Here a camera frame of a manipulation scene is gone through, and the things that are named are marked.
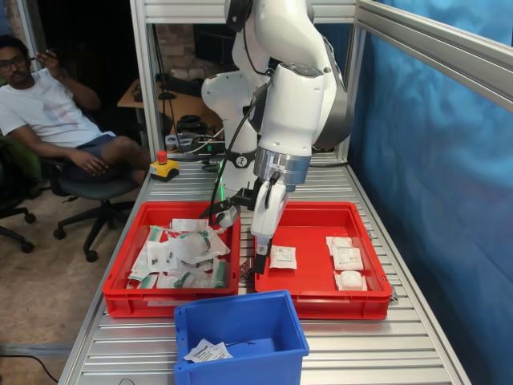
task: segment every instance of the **blue backdrop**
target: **blue backdrop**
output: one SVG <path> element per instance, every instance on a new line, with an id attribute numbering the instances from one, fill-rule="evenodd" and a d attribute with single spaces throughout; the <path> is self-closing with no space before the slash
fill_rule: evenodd
<path id="1" fill-rule="evenodd" d="M 513 2 L 384 3 L 511 45 Z M 345 62 L 346 26 L 317 26 Z M 513 115 L 367 36 L 350 159 L 474 384 L 513 384 Z"/>

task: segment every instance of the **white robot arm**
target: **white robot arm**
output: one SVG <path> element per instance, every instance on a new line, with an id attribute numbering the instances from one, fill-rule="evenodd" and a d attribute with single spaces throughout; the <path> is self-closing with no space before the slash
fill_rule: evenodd
<path id="1" fill-rule="evenodd" d="M 313 8 L 306 0 L 226 0 L 225 17 L 237 31 L 232 55 L 240 71 L 208 79 L 203 97 L 224 120 L 227 142 L 253 93 L 269 81 L 264 75 L 269 57 L 282 62 L 240 130 L 223 176 L 229 197 L 254 187 L 251 231 L 257 239 L 255 271 L 262 274 L 289 194 L 305 183 L 312 146 L 341 143 L 353 117 L 333 48 L 313 26 Z M 251 170 L 258 177 L 254 186 Z M 221 224 L 233 220 L 224 215 Z"/>

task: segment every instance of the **green light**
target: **green light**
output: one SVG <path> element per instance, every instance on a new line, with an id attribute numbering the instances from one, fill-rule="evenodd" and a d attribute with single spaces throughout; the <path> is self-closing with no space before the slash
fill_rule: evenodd
<path id="1" fill-rule="evenodd" d="M 221 171 L 221 167 L 223 167 L 223 162 L 219 163 L 219 172 Z M 224 188 L 223 188 L 223 177 L 219 181 L 219 194 L 222 201 L 224 201 Z"/>

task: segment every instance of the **floor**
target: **floor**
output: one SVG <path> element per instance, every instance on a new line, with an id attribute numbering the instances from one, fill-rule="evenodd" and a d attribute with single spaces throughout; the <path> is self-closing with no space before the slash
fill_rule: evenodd
<path id="1" fill-rule="evenodd" d="M 134 201 L 138 191 L 113 201 Z M 0 237 L 0 350 L 5 344 L 55 344 L 71 346 L 82 326 L 92 298 L 98 289 L 124 224 L 105 226 L 91 249 L 99 260 L 88 263 L 83 243 L 93 221 L 65 228 L 67 237 L 56 240 L 52 233 L 58 220 L 97 206 L 94 201 L 65 198 L 50 191 L 33 201 L 25 201 L 37 221 L 28 225 L 23 215 L 0 220 L 0 225 L 22 234 L 35 246 L 24 254 L 19 244 Z M 59 378 L 67 357 L 42 355 L 48 371 Z M 52 384 L 33 359 L 0 359 L 3 385 Z"/>

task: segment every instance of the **brick wall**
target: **brick wall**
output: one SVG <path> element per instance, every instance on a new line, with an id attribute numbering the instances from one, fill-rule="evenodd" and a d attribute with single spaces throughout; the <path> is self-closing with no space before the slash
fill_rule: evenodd
<path id="1" fill-rule="evenodd" d="M 205 79 L 223 72 L 216 64 L 195 57 L 191 24 L 158 25 L 157 35 L 164 69 L 173 76 L 180 79 Z"/>

